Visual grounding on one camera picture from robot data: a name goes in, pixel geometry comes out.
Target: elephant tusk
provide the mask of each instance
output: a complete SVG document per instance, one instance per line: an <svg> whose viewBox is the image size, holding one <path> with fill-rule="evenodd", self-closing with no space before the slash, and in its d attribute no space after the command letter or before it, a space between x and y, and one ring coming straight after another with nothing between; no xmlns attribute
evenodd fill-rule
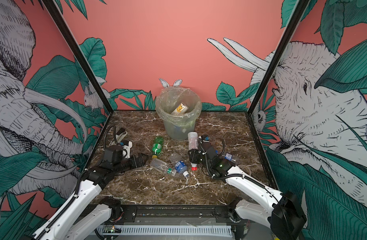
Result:
<svg viewBox="0 0 367 240"><path fill-rule="evenodd" d="M245 59L242 59L232 53L227 47L220 44L219 42L215 41L214 39L208 38L207 39L209 43L213 44L218 50L221 51L221 53L232 63L237 65L240 68L243 68L245 70L248 70L250 72L255 72L257 70L257 66L252 64L249 61L246 61Z"/></svg>
<svg viewBox="0 0 367 240"><path fill-rule="evenodd" d="M49 96L46 96L42 93L36 92L29 88L25 88L25 93L23 97L29 103L44 104L49 107L57 108L69 114L72 118L76 119L76 121L80 124L82 130L84 131L84 139L86 141L86 138L88 136L88 131L86 129L85 123L83 122L82 118L78 115L78 113L76 113L69 106L58 101L57 99L51 98Z"/></svg>
<svg viewBox="0 0 367 240"><path fill-rule="evenodd" d="M244 59L251 62L253 65L256 65L260 69L267 70L269 67L269 62L260 59L256 55L252 54L251 51L247 50L244 46L239 44L236 41L233 41L228 38L223 38L225 42L227 42L236 52L238 52Z"/></svg>
<svg viewBox="0 0 367 240"><path fill-rule="evenodd" d="M0 155L3 157L10 157L18 154L18 151L15 150L8 140L5 138L4 133L0 129Z"/></svg>
<svg viewBox="0 0 367 240"><path fill-rule="evenodd" d="M63 171L52 171L47 170L42 167L36 166L32 170L30 170L26 175L28 177L38 179L38 180L50 180L50 179L56 179L60 177L64 177L69 175L77 166L74 166L72 168L69 168L67 170Z"/></svg>

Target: bottle with red cap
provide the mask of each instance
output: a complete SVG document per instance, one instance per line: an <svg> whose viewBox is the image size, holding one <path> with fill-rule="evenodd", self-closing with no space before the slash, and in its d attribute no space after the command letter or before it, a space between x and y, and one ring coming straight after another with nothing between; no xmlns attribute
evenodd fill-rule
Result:
<svg viewBox="0 0 367 240"><path fill-rule="evenodd" d="M187 134L187 139L189 141L189 151L192 149L198 149L198 134L196 132L190 132ZM197 164L191 163L191 170L197 170Z"/></svg>

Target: brown marble surface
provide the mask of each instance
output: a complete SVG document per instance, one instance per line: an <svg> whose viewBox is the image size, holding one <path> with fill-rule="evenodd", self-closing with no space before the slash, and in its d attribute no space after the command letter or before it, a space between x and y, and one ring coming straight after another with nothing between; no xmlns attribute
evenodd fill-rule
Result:
<svg viewBox="0 0 367 240"><path fill-rule="evenodd" d="M191 171L187 157L187 140L177 141L168 137L164 124L156 112L116 111L110 119L109 125L111 124L115 124L117 129L120 127L126 129L128 135L125 139L133 142L131 154L142 152L151 156L154 137L163 136L165 142L159 159L170 163L170 154L179 153L188 165L190 179L186 183L182 174L172 177L159 173L149 166L151 160L149 158L142 168L116 176L92 203L98 203L105 196L113 196L120 199L123 204L222 205L229 204L237 196L246 197L237 188L204 175L200 168ZM267 184L245 113L201 113L195 131L199 136L208 134L210 142L219 151L222 150L222 142L216 137L223 136L226 152L240 158L238 164L243 165L240 166L241 169L249 173L247 168L250 168L253 177ZM94 153L90 166L94 166L102 156L103 139Z"/></svg>

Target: trash can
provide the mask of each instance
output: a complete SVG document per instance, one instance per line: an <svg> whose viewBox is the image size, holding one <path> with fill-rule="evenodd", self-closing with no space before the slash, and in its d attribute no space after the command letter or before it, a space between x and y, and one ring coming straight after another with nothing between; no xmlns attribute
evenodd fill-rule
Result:
<svg viewBox="0 0 367 240"><path fill-rule="evenodd" d="M187 111L181 115L172 115L181 103L188 107ZM189 88L164 88L156 99L157 114L164 121L167 134L175 140L185 140L189 132L194 132L195 121L201 109L200 97Z"/></svg>

